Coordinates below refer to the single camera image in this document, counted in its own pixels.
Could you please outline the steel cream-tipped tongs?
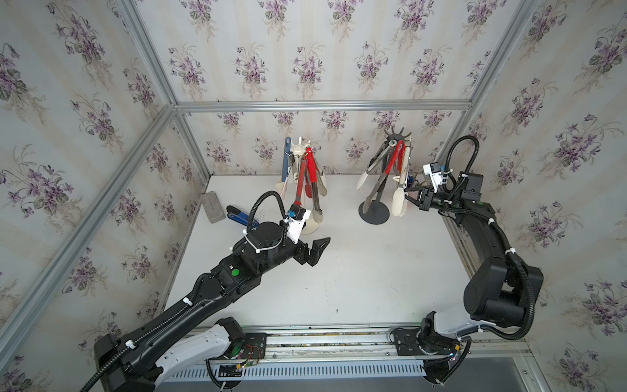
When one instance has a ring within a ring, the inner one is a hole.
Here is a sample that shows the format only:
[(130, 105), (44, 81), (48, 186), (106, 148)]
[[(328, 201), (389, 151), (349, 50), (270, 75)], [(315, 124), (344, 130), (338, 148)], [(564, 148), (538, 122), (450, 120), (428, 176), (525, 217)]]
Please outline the steel cream-tipped tongs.
[(411, 145), (407, 143), (398, 158), (398, 187), (393, 195), (391, 214), (394, 217), (400, 217), (403, 212), (403, 205), (405, 203), (405, 188), (408, 183), (408, 168), (409, 159), (411, 155)]
[(316, 168), (316, 173), (317, 173), (319, 195), (322, 197), (326, 197), (328, 195), (328, 186), (327, 186), (326, 176), (324, 175), (322, 168), (319, 166), (318, 161), (315, 160), (314, 163), (315, 163), (315, 168)]

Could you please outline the red handled tongs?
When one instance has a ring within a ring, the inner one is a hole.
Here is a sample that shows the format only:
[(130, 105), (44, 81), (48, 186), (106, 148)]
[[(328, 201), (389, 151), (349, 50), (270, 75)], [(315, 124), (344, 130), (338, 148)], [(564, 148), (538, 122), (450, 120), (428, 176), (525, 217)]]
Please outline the red handled tongs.
[(310, 187), (313, 200), (313, 218), (317, 223), (323, 222), (323, 210), (320, 205), (320, 195), (318, 191), (318, 169), (314, 158), (313, 150), (310, 147), (305, 148), (305, 160), (307, 162), (307, 171), (310, 179)]
[(369, 212), (372, 204), (377, 201), (377, 199), (381, 196), (383, 189), (385, 189), (385, 183), (387, 178), (392, 171), (392, 169), (396, 166), (396, 162), (398, 161), (399, 155), (405, 146), (404, 141), (398, 141), (398, 145), (394, 148), (394, 150), (390, 150), (385, 158), (383, 158), (380, 163), (377, 164), (376, 168), (381, 167), (380, 175), (377, 179), (375, 186), (373, 187), (372, 192), (367, 196), (364, 201), (362, 207), (360, 207), (360, 212), (366, 214)]

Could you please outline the red handled tongs front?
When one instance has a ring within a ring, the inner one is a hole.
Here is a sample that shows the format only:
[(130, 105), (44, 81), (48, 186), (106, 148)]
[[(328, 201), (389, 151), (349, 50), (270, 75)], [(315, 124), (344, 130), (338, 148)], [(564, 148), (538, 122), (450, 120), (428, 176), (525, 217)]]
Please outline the red handled tongs front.
[(385, 189), (385, 183), (387, 178), (392, 171), (392, 169), (396, 166), (396, 162), (398, 161), (399, 155), (405, 146), (404, 141), (398, 141), (398, 145), (394, 148), (394, 150), (390, 150), (385, 158), (383, 158), (380, 163), (377, 164), (376, 168), (381, 167), (380, 175), (377, 179), (375, 186), (373, 187), (372, 192), (367, 196), (364, 201), (362, 207), (360, 207), (360, 212), (366, 214), (369, 212), (372, 204), (377, 201), (377, 199), (381, 196), (383, 189)]

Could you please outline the red steel tongs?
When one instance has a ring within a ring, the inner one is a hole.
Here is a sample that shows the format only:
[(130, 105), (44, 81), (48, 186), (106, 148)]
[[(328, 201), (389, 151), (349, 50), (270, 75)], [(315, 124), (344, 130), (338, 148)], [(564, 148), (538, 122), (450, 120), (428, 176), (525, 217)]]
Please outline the red steel tongs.
[(303, 156), (299, 164), (299, 171), (297, 176), (297, 192), (294, 202), (295, 205), (300, 207), (303, 206), (302, 195), (305, 188), (305, 175), (308, 171), (308, 166), (308, 158), (306, 156)]

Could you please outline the white utensil rack stand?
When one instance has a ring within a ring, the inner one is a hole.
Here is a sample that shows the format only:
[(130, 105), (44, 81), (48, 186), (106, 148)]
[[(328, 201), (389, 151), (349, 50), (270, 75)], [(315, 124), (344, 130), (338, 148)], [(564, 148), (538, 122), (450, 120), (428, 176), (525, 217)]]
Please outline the white utensil rack stand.
[(296, 143), (287, 137), (282, 174), (282, 195), (287, 183), (295, 185), (295, 198), (291, 216), (299, 220), (302, 234), (315, 232), (323, 223), (323, 210), (320, 198), (326, 194), (322, 183), (323, 174), (318, 170), (313, 147), (309, 140), (300, 138)]

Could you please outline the blue handled cream tongs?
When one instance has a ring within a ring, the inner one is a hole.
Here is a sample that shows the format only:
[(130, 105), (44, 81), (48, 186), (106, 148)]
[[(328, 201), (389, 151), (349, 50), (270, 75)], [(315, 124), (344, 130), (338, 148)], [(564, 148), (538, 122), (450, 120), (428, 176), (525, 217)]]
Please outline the blue handled cream tongs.
[(283, 155), (282, 155), (282, 171), (281, 181), (279, 181), (275, 189), (279, 192), (283, 198), (286, 194), (287, 180), (291, 171), (291, 156), (292, 156), (292, 138), (286, 137), (284, 140)]

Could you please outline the black steel tongs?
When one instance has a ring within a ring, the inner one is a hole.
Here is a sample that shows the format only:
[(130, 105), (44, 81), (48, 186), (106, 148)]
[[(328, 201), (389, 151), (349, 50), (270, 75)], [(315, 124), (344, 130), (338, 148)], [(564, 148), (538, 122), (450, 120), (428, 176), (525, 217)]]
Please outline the black steel tongs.
[(390, 153), (390, 150), (394, 150), (397, 145), (398, 142), (396, 140), (384, 142), (380, 149), (377, 150), (375, 157), (370, 161), (365, 173), (369, 175), (376, 168), (377, 164), (380, 163), (380, 161), (385, 158), (388, 153)]

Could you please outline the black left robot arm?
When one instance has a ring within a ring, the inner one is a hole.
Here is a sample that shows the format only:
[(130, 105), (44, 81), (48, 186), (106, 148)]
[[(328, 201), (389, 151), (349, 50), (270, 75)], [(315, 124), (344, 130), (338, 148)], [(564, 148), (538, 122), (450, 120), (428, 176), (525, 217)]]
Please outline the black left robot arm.
[(238, 354), (246, 335), (232, 317), (191, 336), (200, 323), (226, 309), (261, 284), (262, 276), (286, 261), (316, 266), (330, 238), (300, 240), (309, 211), (294, 203), (286, 209), (270, 190), (251, 207), (243, 238), (191, 291), (143, 326), (94, 344), (96, 372), (84, 391), (101, 384), (105, 391), (153, 391), (178, 372), (203, 359)]

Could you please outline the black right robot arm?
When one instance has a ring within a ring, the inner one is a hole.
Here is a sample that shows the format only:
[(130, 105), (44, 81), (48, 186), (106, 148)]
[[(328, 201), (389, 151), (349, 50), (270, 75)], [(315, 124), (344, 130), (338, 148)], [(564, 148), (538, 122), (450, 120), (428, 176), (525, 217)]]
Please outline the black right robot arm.
[(432, 186), (413, 186), (404, 195), (405, 201), (421, 211), (434, 209), (462, 228), (483, 260), (465, 287), (461, 305), (432, 311), (423, 318), (416, 340), (424, 351), (440, 350), (478, 332), (492, 333), (506, 341), (523, 339), (532, 329), (544, 282), (542, 271), (529, 266), (510, 243), (492, 205), (482, 202), (483, 176), (471, 171), (480, 142), (466, 135), (452, 145), (457, 147), (464, 141), (473, 144), (473, 153), (452, 189), (445, 187), (452, 174), (454, 151), (449, 150), (444, 165), (426, 166)]

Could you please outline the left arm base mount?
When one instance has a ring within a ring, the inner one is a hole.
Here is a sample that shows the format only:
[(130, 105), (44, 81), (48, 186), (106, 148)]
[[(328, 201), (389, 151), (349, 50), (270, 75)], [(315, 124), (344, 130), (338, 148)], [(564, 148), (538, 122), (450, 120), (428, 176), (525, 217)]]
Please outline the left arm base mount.
[(245, 371), (264, 359), (267, 339), (267, 333), (248, 333), (222, 356), (205, 360), (207, 374), (219, 391), (233, 391)]

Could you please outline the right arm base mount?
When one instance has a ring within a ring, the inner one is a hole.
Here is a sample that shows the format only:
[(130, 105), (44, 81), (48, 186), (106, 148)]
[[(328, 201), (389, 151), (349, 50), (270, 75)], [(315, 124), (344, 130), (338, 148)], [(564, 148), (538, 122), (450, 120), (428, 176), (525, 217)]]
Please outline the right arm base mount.
[(423, 378), (432, 385), (445, 386), (452, 375), (467, 358), (472, 338), (450, 338), (440, 336), (426, 327), (413, 329), (395, 328), (390, 334), (398, 356), (423, 354)]

